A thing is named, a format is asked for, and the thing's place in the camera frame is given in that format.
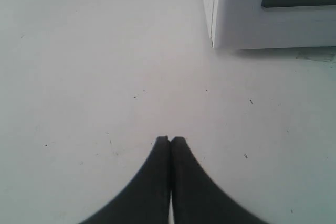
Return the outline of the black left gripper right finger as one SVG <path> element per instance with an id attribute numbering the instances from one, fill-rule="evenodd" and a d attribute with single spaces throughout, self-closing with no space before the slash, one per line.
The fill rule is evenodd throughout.
<path id="1" fill-rule="evenodd" d="M 212 181 L 185 138 L 175 137 L 170 148 L 175 223 L 264 223 Z"/>

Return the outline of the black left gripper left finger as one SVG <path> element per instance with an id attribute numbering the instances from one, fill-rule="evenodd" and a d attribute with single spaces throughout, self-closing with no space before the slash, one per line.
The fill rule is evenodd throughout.
<path id="1" fill-rule="evenodd" d="M 169 207 L 170 141 L 159 136 L 131 181 L 84 223 L 168 223 Z"/>

